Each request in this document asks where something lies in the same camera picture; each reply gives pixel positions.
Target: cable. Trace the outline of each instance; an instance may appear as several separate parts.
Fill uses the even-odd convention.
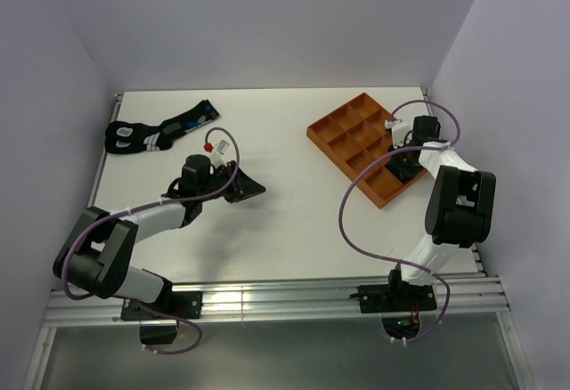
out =
[[[81,299],[86,299],[86,298],[93,296],[92,294],[76,295],[73,292],[71,292],[71,289],[69,288],[69,264],[71,263],[71,258],[73,257],[73,255],[79,249],[79,246],[81,246],[81,244],[86,239],[87,235],[90,232],[92,232],[95,228],[97,228],[97,227],[103,225],[104,223],[107,223],[108,221],[111,221],[113,219],[122,218],[123,216],[131,215],[131,214],[137,214],[139,212],[142,212],[142,211],[145,211],[148,209],[152,209],[154,207],[159,207],[159,206],[163,206],[163,205],[171,205],[171,204],[175,204],[175,203],[185,203],[188,201],[199,201],[199,200],[210,199],[212,197],[215,197],[219,193],[223,192],[226,188],[228,188],[230,186],[230,184],[233,182],[233,180],[237,176],[238,169],[240,168],[240,149],[238,147],[238,143],[235,141],[232,134],[230,134],[230,132],[228,132],[226,129],[224,129],[222,127],[212,127],[211,129],[209,129],[206,132],[205,143],[208,143],[209,136],[212,134],[212,132],[215,132],[215,131],[223,132],[224,134],[226,134],[227,137],[230,138],[230,141],[232,142],[233,148],[235,150],[235,168],[233,169],[233,172],[232,172],[232,175],[230,176],[230,179],[222,187],[220,187],[219,189],[212,191],[208,194],[201,194],[199,196],[187,197],[187,198],[183,198],[183,199],[166,199],[166,200],[162,200],[162,201],[155,201],[152,203],[148,203],[146,205],[134,207],[132,209],[129,208],[129,209],[124,210],[122,212],[117,212],[116,214],[107,215],[107,216],[103,217],[102,219],[95,221],[94,223],[89,225],[75,239],[75,241],[71,245],[71,248],[69,248],[68,254],[65,256],[65,260],[63,261],[63,266],[61,268],[61,286],[62,286],[62,289],[63,289],[63,292],[65,293],[65,295],[67,295],[70,299],[73,299],[75,301],[79,301]],[[156,312],[156,311],[150,309],[150,307],[143,305],[140,302],[139,302],[139,306],[141,307],[142,310],[144,310],[145,312],[147,312],[149,314],[152,314],[152,315],[155,315],[158,317],[167,316],[163,313]],[[168,316],[167,318],[176,320],[176,318],[174,316]],[[177,350],[176,352],[168,352],[169,354],[177,354],[178,352],[186,353],[186,352],[190,351],[192,348],[194,348],[200,342],[200,340],[202,338],[202,330],[200,329],[200,327],[197,324],[195,324],[191,321],[187,321],[186,319],[180,319],[180,321],[182,323],[185,323],[185,324],[192,326],[193,328],[197,329],[199,331],[199,337],[198,337],[197,341],[190,346],[190,348],[187,347],[183,350]]]
[[[392,112],[392,114],[390,114],[390,117],[388,117],[388,120],[391,118],[394,118],[394,114],[398,110],[402,109],[403,107],[405,107],[407,105],[413,104],[413,103],[426,103],[426,104],[432,105],[432,106],[444,111],[452,119],[453,124],[455,125],[455,128],[457,130],[457,134],[455,135],[455,138],[453,139],[453,141],[450,142],[450,146],[453,146],[457,143],[457,141],[460,139],[460,135],[461,135],[460,123],[457,120],[457,118],[452,114],[451,111],[449,111],[443,105],[440,105],[437,102],[428,101],[428,100],[420,100],[420,99],[414,100],[414,101],[407,101],[407,102],[403,103],[402,105],[400,105],[399,107],[396,107],[396,109]],[[409,342],[409,343],[413,342],[413,341],[418,341],[419,339],[422,339],[423,337],[425,337],[426,335],[431,333],[436,328],[436,326],[442,321],[442,318],[445,316],[445,312],[447,311],[447,307],[449,306],[449,301],[450,301],[450,297],[452,294],[452,289],[450,288],[447,281],[444,280],[444,278],[442,278],[439,274],[432,272],[429,268],[424,267],[423,265],[416,264],[416,263],[413,263],[411,261],[406,261],[404,259],[393,258],[391,256],[383,256],[383,255],[373,254],[371,252],[368,252],[367,250],[364,250],[364,249],[356,246],[349,239],[348,235],[346,234],[345,225],[343,222],[343,218],[344,218],[344,214],[345,214],[345,207],[346,207],[346,202],[348,201],[348,197],[350,196],[350,193],[353,191],[356,184],[358,184],[363,179],[363,177],[366,176],[374,167],[376,167],[378,164],[382,163],[387,158],[391,158],[391,157],[393,157],[397,154],[401,154],[403,152],[422,151],[422,150],[441,151],[441,150],[445,150],[446,148],[447,148],[447,146],[444,148],[437,148],[437,147],[426,147],[426,146],[421,145],[421,146],[414,146],[414,147],[402,147],[402,148],[399,148],[397,150],[389,151],[388,154],[385,154],[384,156],[377,158],[372,163],[370,163],[364,170],[362,170],[362,172],[358,176],[356,176],[356,178],[348,186],[348,189],[346,190],[346,193],[345,193],[344,197],[342,198],[342,201],[340,202],[340,208],[338,209],[338,229],[340,230],[340,234],[342,235],[342,238],[345,240],[346,244],[348,246],[350,246],[352,249],[354,249],[356,252],[358,252],[359,254],[368,256],[370,258],[379,259],[382,261],[388,261],[390,263],[409,265],[410,267],[417,268],[418,270],[421,270],[423,272],[427,272],[428,274],[431,274],[432,276],[434,276],[435,279],[441,281],[442,284],[445,286],[446,294],[445,294],[444,306],[442,307],[442,311],[437,316],[436,321],[428,329],[426,329],[424,332],[420,333],[419,335],[417,335],[414,338],[408,339],[407,342]]]

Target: table surface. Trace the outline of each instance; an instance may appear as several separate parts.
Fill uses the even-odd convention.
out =
[[[340,237],[338,206],[347,178],[306,137],[307,126],[366,92],[387,110],[421,99],[418,87],[127,92],[117,119],[158,125],[209,99],[222,126],[238,141],[241,168],[267,192],[239,204],[204,204],[191,225],[136,245],[131,265],[176,282],[302,280],[386,276],[393,264],[354,252]],[[424,104],[398,114],[427,114]],[[206,128],[171,150],[107,155],[94,204],[124,209],[156,201],[180,175],[186,156],[201,153]],[[212,134],[212,141],[222,139]],[[228,159],[232,151],[226,153]],[[425,175],[382,209],[360,191],[346,208],[346,230],[361,248],[406,257],[421,238],[433,187]],[[461,249],[442,273],[476,272],[470,249]]]

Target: wall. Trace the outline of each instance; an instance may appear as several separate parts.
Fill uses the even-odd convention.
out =
[[[433,86],[457,150],[497,175],[483,258],[540,388],[570,388],[570,0],[476,0]]]
[[[112,96],[55,0],[0,0],[0,381],[20,388]]]
[[[430,85],[473,0],[59,0],[117,91]]]

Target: brown compartment tray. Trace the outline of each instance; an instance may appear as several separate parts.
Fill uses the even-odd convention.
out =
[[[306,129],[307,137],[353,181],[375,159],[388,153],[392,135],[384,128],[390,113],[362,93]],[[422,170],[407,183],[402,183],[388,169],[386,162],[372,169],[358,188],[377,207],[383,207],[415,183]]]

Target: purple cable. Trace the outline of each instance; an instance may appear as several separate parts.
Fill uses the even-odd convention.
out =
[[[434,106],[440,110],[443,110],[453,120],[453,123],[455,124],[455,128],[457,130],[457,134],[455,135],[455,139],[453,139],[453,141],[450,142],[450,146],[453,146],[457,143],[457,141],[460,139],[460,135],[461,135],[460,123],[457,120],[457,118],[452,114],[451,111],[449,111],[448,109],[446,109],[443,105],[440,105],[439,103],[427,101],[427,100],[408,101],[408,102],[403,103],[399,107],[397,107],[394,110],[394,112],[392,112],[392,114],[390,114],[390,117],[388,117],[388,120],[392,119],[394,117],[394,114],[398,110],[400,110],[401,108],[403,108],[407,105],[410,105],[412,103],[426,103],[426,104],[432,105],[432,106]],[[442,278],[439,274],[432,272],[429,268],[424,267],[423,265],[415,264],[415,263],[412,263],[410,261],[406,261],[404,259],[393,258],[391,256],[383,256],[383,255],[378,255],[378,254],[372,254],[371,252],[368,252],[368,251],[356,246],[348,238],[348,235],[346,234],[345,225],[343,223],[343,216],[345,213],[345,207],[346,207],[346,202],[348,201],[348,196],[350,196],[350,193],[352,192],[352,190],[354,189],[356,184],[358,184],[366,174],[368,174],[374,167],[376,167],[379,163],[383,162],[385,159],[391,158],[391,157],[393,157],[397,154],[401,154],[403,152],[419,151],[419,150],[441,151],[441,150],[445,150],[446,148],[447,147],[437,148],[437,147],[424,147],[424,146],[403,147],[403,148],[400,148],[398,150],[392,150],[392,151],[388,152],[388,154],[385,154],[384,156],[374,160],[364,170],[362,170],[362,172],[358,176],[356,176],[354,181],[352,181],[352,183],[350,184],[350,186],[346,190],[346,193],[345,193],[344,197],[342,198],[342,201],[340,202],[340,208],[338,210],[338,228],[340,229],[340,234],[342,235],[342,238],[345,240],[345,242],[348,244],[348,246],[350,246],[356,252],[358,252],[359,254],[365,255],[365,256],[369,256],[370,258],[380,259],[382,261],[388,261],[390,263],[409,265],[410,267],[417,268],[418,270],[421,270],[423,272],[427,272],[427,273],[431,274],[432,276],[434,276],[434,278],[441,281],[442,284],[445,286],[446,294],[445,294],[444,306],[442,307],[442,311],[437,315],[436,321],[428,329],[426,329],[424,332],[420,333],[419,335],[417,335],[414,338],[410,338],[409,340],[407,340],[407,342],[409,342],[409,343],[413,342],[413,341],[418,341],[419,339],[425,337],[427,334],[431,333],[436,328],[436,326],[442,321],[442,318],[444,317],[445,312],[447,311],[447,307],[449,306],[449,301],[450,301],[450,297],[452,294],[452,289],[450,288],[447,281],[444,280],[444,278]]]
[[[79,246],[81,246],[81,243],[83,243],[83,241],[86,239],[87,235],[90,232],[92,232],[95,228],[97,228],[100,225],[103,225],[104,223],[107,223],[108,221],[111,221],[113,219],[122,218],[123,216],[131,215],[131,214],[136,214],[136,213],[142,212],[144,210],[151,209],[153,207],[158,207],[158,206],[162,206],[162,205],[171,205],[171,204],[175,204],[175,203],[184,203],[187,201],[199,201],[199,200],[210,199],[212,197],[215,197],[217,194],[224,191],[226,188],[228,188],[230,186],[230,184],[233,182],[236,175],[238,174],[238,169],[240,168],[240,149],[238,148],[238,143],[236,143],[232,134],[230,134],[230,132],[228,132],[226,129],[224,129],[222,127],[212,127],[210,130],[208,130],[206,132],[205,142],[208,142],[208,138],[209,138],[210,134],[212,132],[215,132],[215,131],[220,131],[220,132],[225,133],[228,136],[228,138],[230,138],[230,141],[232,141],[233,148],[235,149],[235,163],[236,163],[236,165],[235,165],[235,168],[233,169],[233,173],[230,176],[230,179],[227,181],[227,183],[225,183],[221,188],[219,188],[215,191],[212,191],[208,194],[202,194],[202,195],[195,196],[195,197],[187,197],[184,199],[167,199],[167,200],[163,200],[162,202],[155,201],[152,203],[148,203],[146,205],[134,207],[133,209],[124,210],[122,212],[117,212],[116,214],[105,216],[104,218],[102,218],[98,221],[95,221],[94,223],[89,225],[87,228],[85,228],[81,232],[81,234],[79,234],[79,237],[77,237],[76,240],[73,242],[73,244],[71,245],[71,248],[69,248],[68,254],[65,256],[65,260],[63,261],[63,266],[61,268],[61,285],[62,285],[62,289],[63,289],[63,292],[65,293],[65,295],[67,295],[70,299],[73,299],[75,301],[79,301],[81,299],[86,299],[86,298],[93,296],[91,294],[75,295],[73,292],[71,292],[71,289],[69,288],[69,264],[71,263],[71,258],[73,257],[73,255],[79,249]],[[141,308],[149,314],[152,314],[152,315],[155,315],[158,317],[164,317],[165,316],[165,314],[155,312],[154,310],[151,310],[149,307],[143,306],[142,303],[140,303],[139,306],[141,306]],[[171,353],[171,354],[177,354],[178,352],[186,353],[186,352],[190,351],[192,348],[194,348],[200,342],[200,340],[202,338],[202,331],[197,324],[192,323],[191,321],[187,321],[186,319],[178,319],[174,316],[168,316],[167,318],[168,319],[174,319],[177,321],[181,321],[182,323],[190,325],[193,328],[199,330],[199,337],[198,337],[197,341],[194,344],[192,344],[190,347],[187,347],[183,350],[178,350],[176,352],[167,352],[167,353]]]

